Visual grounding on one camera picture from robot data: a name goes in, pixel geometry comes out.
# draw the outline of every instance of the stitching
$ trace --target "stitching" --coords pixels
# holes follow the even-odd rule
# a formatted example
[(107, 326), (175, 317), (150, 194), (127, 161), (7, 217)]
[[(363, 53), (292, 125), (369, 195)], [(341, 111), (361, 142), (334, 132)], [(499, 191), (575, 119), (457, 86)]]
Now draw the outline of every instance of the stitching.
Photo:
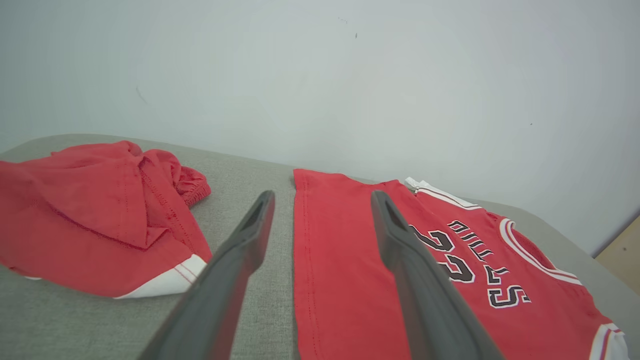
[(171, 207), (170, 204), (168, 203), (168, 201), (160, 193), (158, 193), (156, 186), (150, 180), (150, 177), (147, 175), (147, 173), (142, 170), (142, 168), (140, 168), (140, 174), (142, 176), (144, 176), (145, 182), (149, 186), (149, 188), (151, 189), (151, 192), (154, 194), (156, 199), (160, 202), (160, 205), (163, 207), (163, 209), (165, 209), (165, 212), (164, 212), (165, 215), (169, 215), (168, 217), (166, 217), (166, 219), (169, 220), (172, 225), (174, 225), (174, 226), (177, 225), (177, 227), (180, 228), (180, 230), (182, 231), (182, 234), (184, 235), (184, 241), (189, 243), (190, 249), (195, 250), (195, 247), (193, 246), (193, 244), (191, 242), (191, 239), (189, 238), (189, 235), (184, 230), (184, 227), (182, 226), (182, 224), (180, 222), (176, 221), (178, 215), (173, 210), (173, 207)]
[(173, 269), (174, 269), (175, 271), (177, 271), (177, 272), (178, 272), (178, 274), (180, 274), (180, 276), (182, 276), (185, 280), (187, 280), (187, 282), (188, 282), (188, 283), (192, 284), (191, 280), (187, 279), (187, 277), (186, 277), (186, 276), (184, 276), (184, 274), (183, 274), (182, 272), (180, 272), (180, 270), (178, 270), (178, 266), (177, 266), (177, 265), (176, 265), (176, 266), (174, 266), (174, 267), (173, 267)]
[[(122, 187), (122, 190), (124, 192), (124, 211), (126, 213), (127, 218), (129, 218), (129, 196), (127, 195), (127, 184), (124, 184), (124, 186)], [(125, 236), (125, 238), (129, 237), (129, 227), (128, 226), (124, 227), (124, 236)]]
[(318, 316), (317, 316), (317, 309), (316, 309), (316, 277), (314, 276), (314, 268), (313, 268), (313, 264), (312, 264), (312, 255), (311, 255), (311, 237), (309, 236), (310, 233), (310, 224), (309, 224), (309, 215), (308, 215), (308, 179), (305, 175), (305, 207), (304, 207), (304, 211), (305, 211), (305, 226), (306, 226), (306, 239), (307, 241), (307, 251), (308, 251), (308, 255), (309, 255), (309, 273), (311, 275), (311, 287), (310, 287), (310, 296), (312, 299), (312, 303), (313, 303), (313, 312), (314, 312), (314, 322), (312, 323), (312, 325), (315, 325), (316, 327), (316, 336), (314, 336), (314, 352), (316, 353), (316, 357), (323, 359), (324, 355), (322, 353), (321, 347), (320, 347), (320, 324), (318, 321)]
[(314, 346), (314, 354), (316, 355), (316, 358), (318, 356), (318, 351), (316, 349), (316, 334), (314, 332), (314, 321), (313, 318), (311, 316), (311, 287), (313, 287), (313, 282), (310, 280), (310, 275), (311, 275), (311, 246), (310, 246), (310, 240), (309, 240), (309, 236), (308, 236), (308, 213), (307, 213), (307, 177), (303, 176), (302, 177), (302, 184), (303, 184), (303, 196), (302, 196), (302, 212), (304, 213), (304, 239), (305, 241), (305, 245), (307, 246), (307, 284), (309, 284), (309, 288), (307, 288), (307, 309), (308, 309), (308, 313), (309, 313), (309, 323), (311, 324), (311, 342)]
[(187, 199), (184, 199), (184, 202), (187, 204), (187, 206), (191, 207), (195, 205), (198, 201), (204, 199), (209, 194), (211, 194), (210, 190), (209, 192), (207, 191), (207, 185), (208, 185), (207, 180), (205, 179), (204, 183), (199, 185), (191, 185), (191, 189), (184, 192), (184, 193), (188, 193), (186, 195)]
[(179, 263), (178, 265), (182, 266), (185, 270), (187, 270), (191, 275), (193, 275), (193, 277), (197, 277), (196, 274), (194, 274), (188, 267), (184, 266), (182, 263)]
[[(115, 173), (118, 175), (118, 176), (116, 176), (116, 187), (118, 188), (118, 193), (120, 193), (120, 189), (122, 188), (122, 186), (120, 186), (120, 176), (119, 176), (120, 175), (120, 164), (118, 164), (118, 163), (116, 164)], [(122, 215), (123, 214), (122, 214), (122, 212), (120, 212), (120, 198), (117, 198), (117, 201), (118, 201), (118, 212), (120, 213), (120, 218), (118, 219), (119, 220), (118, 221), (118, 228), (117, 228), (118, 234), (116, 235), (116, 239), (122, 241), (123, 240), (123, 238), (122, 238), (122, 228), (124, 227), (124, 226), (122, 226)]]

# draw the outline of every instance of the white trim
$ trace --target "white trim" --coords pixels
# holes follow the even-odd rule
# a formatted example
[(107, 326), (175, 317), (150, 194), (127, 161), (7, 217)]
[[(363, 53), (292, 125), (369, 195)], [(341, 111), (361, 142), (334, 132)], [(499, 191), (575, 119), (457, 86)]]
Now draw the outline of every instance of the white trim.
[(578, 280), (578, 278), (571, 273), (564, 272), (562, 270), (557, 270), (557, 269), (549, 269), (543, 266), (533, 255), (528, 253), (517, 242), (517, 240), (513, 236), (513, 233), (510, 231), (511, 226), (513, 226), (513, 221), (509, 220), (508, 218), (502, 219), (502, 221), (500, 222), (500, 235), (502, 236), (502, 239), (504, 240), (504, 242), (506, 242), (507, 245), (509, 245), (518, 255), (520, 255), (520, 257), (525, 259), (526, 262), (535, 266), (536, 268), (538, 268), (538, 270), (542, 271), (543, 273), (551, 277), (554, 277), (558, 280), (570, 282), (572, 284), (582, 285), (582, 283)]
[(455, 205), (461, 209), (465, 209), (465, 210), (482, 209), (482, 206), (480, 205), (472, 204), (469, 201), (462, 200), (461, 198), (455, 197), (450, 193), (438, 190), (437, 188), (434, 188), (431, 185), (429, 185), (429, 188), (419, 188), (418, 190), (416, 190), (416, 192), (425, 193), (436, 199), (440, 199), (442, 201), (448, 202), (449, 204)]
[(520, 248), (520, 250), (522, 250), (522, 252), (524, 252), (524, 253), (525, 253), (526, 255), (528, 255), (531, 259), (533, 259), (533, 261), (537, 262), (537, 263), (538, 263), (538, 265), (540, 265), (541, 267), (543, 267), (543, 268), (547, 269), (549, 272), (553, 272), (553, 273), (555, 273), (555, 274), (567, 275), (567, 276), (569, 276), (569, 277), (574, 277), (574, 278), (578, 279), (578, 277), (577, 277), (576, 275), (573, 275), (573, 274), (571, 274), (570, 272), (562, 271), (562, 270), (557, 269), (557, 268), (553, 268), (553, 269), (551, 269), (551, 268), (547, 268), (546, 266), (542, 265), (542, 264), (538, 261), (538, 259), (537, 259), (535, 256), (533, 256), (533, 255), (531, 255), (530, 253), (528, 253), (528, 252), (524, 249), (524, 247), (523, 247), (523, 246), (518, 242), (518, 240), (516, 240), (516, 237), (515, 237), (515, 235), (513, 234), (513, 226), (514, 226), (514, 224), (515, 224), (515, 223), (514, 223), (512, 220), (510, 220), (510, 221), (509, 221), (509, 224), (507, 225), (507, 233), (509, 234), (509, 237), (511, 238), (511, 240), (513, 241), (513, 243), (515, 243), (515, 244), (516, 244), (516, 246), (517, 246), (517, 247), (519, 247), (519, 248)]
[(457, 196), (451, 195), (446, 191), (440, 190), (435, 186), (431, 186), (425, 180), (422, 180), (421, 182), (418, 183), (412, 177), (407, 177), (404, 180), (404, 185), (407, 186), (409, 189), (413, 190), (415, 193), (419, 193), (419, 192), (426, 193), (428, 195), (435, 197), (436, 199), (440, 199), (442, 201), (448, 202), (449, 204), (455, 205), (465, 210), (482, 209), (482, 206), (478, 204), (472, 204), (469, 201), (463, 200)]
[(589, 360), (628, 359), (629, 355), (627, 343), (625, 343), (625, 333), (620, 331), (613, 323), (602, 324), (593, 337)]
[(191, 255), (189, 259), (147, 281), (132, 292), (114, 299), (133, 299), (184, 293), (200, 275), (205, 266), (207, 266), (207, 263), (200, 256)]

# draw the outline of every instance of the wooden furniture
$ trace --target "wooden furniture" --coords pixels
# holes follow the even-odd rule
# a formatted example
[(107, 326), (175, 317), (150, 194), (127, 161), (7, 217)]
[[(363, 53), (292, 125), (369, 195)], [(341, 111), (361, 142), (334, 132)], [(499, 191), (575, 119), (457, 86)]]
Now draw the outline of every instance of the wooden furniture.
[(640, 217), (637, 217), (596, 260), (640, 295)]

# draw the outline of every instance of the white wall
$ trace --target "white wall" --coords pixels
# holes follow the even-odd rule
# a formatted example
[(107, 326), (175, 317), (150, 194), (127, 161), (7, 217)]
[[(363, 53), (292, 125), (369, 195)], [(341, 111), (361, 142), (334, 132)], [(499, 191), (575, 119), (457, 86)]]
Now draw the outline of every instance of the white wall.
[(413, 176), (593, 253), (640, 207), (640, 3), (418, 3), (5, 1), (0, 151), (104, 133)]

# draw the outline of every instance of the red fabric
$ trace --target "red fabric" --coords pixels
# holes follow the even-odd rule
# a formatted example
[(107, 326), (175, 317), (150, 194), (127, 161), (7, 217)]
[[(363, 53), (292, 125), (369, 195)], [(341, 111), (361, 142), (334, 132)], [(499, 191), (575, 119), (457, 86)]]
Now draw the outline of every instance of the red fabric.
[[(450, 250), (425, 246), (443, 265), (450, 254), (469, 266), (473, 278), (452, 283), (507, 359), (588, 359), (599, 326), (611, 323), (585, 287), (549, 276), (517, 254), (500, 234), (502, 225), (512, 224), (504, 217), (413, 194), (398, 181), (367, 185), (340, 174), (300, 169), (294, 175), (294, 303), (302, 360), (410, 358), (395, 280), (376, 243), (373, 190), (387, 192), (421, 234), (444, 233), (451, 239)], [(469, 229), (449, 226), (456, 220)], [(558, 271), (528, 239), (515, 231), (513, 236), (542, 267)], [(433, 239), (436, 247), (441, 245)], [(472, 243), (482, 259), (473, 253)], [(499, 275), (500, 284), (490, 284), (485, 265), (508, 273)], [(574, 275), (559, 274), (577, 282)], [(527, 298), (518, 292), (519, 303), (503, 306), (510, 286), (521, 286)], [(500, 307), (491, 304), (488, 294), (496, 288), (502, 291)]]
[(211, 250), (189, 206), (211, 193), (171, 153), (134, 143), (70, 147), (0, 161), (0, 262), (107, 297)]

